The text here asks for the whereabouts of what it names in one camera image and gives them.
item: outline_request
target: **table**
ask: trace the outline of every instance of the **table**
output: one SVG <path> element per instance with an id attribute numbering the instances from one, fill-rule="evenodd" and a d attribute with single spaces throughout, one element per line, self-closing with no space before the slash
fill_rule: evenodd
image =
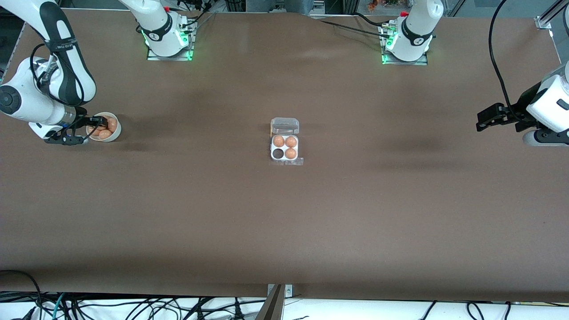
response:
<path id="1" fill-rule="evenodd" d="M 146 61 L 129 12 L 66 13 L 86 107 L 123 132 L 58 147 L 0 117 L 2 269 L 60 292 L 567 300 L 567 150 L 475 130 L 503 101 L 489 19 L 443 18 L 411 67 L 297 14 L 217 14 L 193 61 Z M 38 43 L 26 27 L 7 79 Z M 499 19 L 494 43 L 512 100 L 559 64 L 531 19 Z M 273 117 L 300 121 L 304 166 L 272 165 Z"/>

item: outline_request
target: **brown egg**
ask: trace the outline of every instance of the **brown egg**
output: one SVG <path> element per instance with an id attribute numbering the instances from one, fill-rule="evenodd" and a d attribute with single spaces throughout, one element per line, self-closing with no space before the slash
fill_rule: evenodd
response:
<path id="1" fill-rule="evenodd" d="M 285 145 L 285 139 L 283 136 L 275 136 L 273 138 L 273 145 L 277 146 L 278 148 Z"/>
<path id="2" fill-rule="evenodd" d="M 294 150 L 293 148 L 286 149 L 284 153 L 285 153 L 284 156 L 287 157 L 288 159 L 294 159 L 294 157 L 296 157 L 296 150 Z"/>
<path id="3" fill-rule="evenodd" d="M 109 129 L 111 132 L 115 132 L 115 130 L 117 130 L 117 126 L 118 126 L 117 119 L 115 118 L 108 119 L 107 129 Z"/>
<path id="4" fill-rule="evenodd" d="M 91 133 L 91 131 L 93 131 L 94 127 L 92 126 L 87 126 L 87 134 Z M 101 131 L 103 130 L 103 128 L 98 127 L 97 130 L 95 130 L 95 132 L 93 132 L 92 136 L 98 136 L 99 133 L 101 133 Z"/>
<path id="5" fill-rule="evenodd" d="M 99 139 L 103 140 L 103 139 L 107 139 L 108 137 L 110 137 L 110 135 L 113 134 L 110 130 L 101 130 L 101 132 L 99 133 Z"/>
<path id="6" fill-rule="evenodd" d="M 289 148 L 296 147 L 296 138 L 295 137 L 286 138 L 286 146 Z"/>

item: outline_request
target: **clear plastic lid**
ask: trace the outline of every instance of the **clear plastic lid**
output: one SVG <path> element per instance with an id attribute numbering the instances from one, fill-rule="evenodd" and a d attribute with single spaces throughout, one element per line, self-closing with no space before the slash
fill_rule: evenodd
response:
<path id="1" fill-rule="evenodd" d="M 274 118 L 271 120 L 271 132 L 274 134 L 298 134 L 300 123 L 295 118 Z"/>

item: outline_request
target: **white bowl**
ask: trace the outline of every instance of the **white bowl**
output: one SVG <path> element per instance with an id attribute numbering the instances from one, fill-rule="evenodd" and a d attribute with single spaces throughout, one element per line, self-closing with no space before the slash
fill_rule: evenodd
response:
<path id="1" fill-rule="evenodd" d="M 113 132 L 113 134 L 110 135 L 110 137 L 108 137 L 107 139 L 99 139 L 99 137 L 97 136 L 93 136 L 91 135 L 89 138 L 93 139 L 95 141 L 100 141 L 100 142 L 111 142 L 114 141 L 116 138 L 118 138 L 118 136 L 121 134 L 121 123 L 118 120 L 117 116 L 115 116 L 114 114 L 110 113 L 110 112 L 99 112 L 97 114 L 95 114 L 94 116 L 107 116 L 107 117 L 111 117 L 117 120 L 117 130 L 115 130 Z"/>

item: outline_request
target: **bowl of eggs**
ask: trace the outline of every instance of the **bowl of eggs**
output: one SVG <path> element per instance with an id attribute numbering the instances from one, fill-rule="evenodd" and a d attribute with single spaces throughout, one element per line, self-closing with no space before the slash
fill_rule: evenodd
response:
<path id="1" fill-rule="evenodd" d="M 86 132 L 90 139 L 100 142 L 111 142 L 114 141 L 121 134 L 121 123 L 118 122 L 117 116 L 110 112 L 99 112 L 94 116 L 103 116 L 107 119 L 107 127 L 99 126 L 92 127 L 87 126 Z"/>

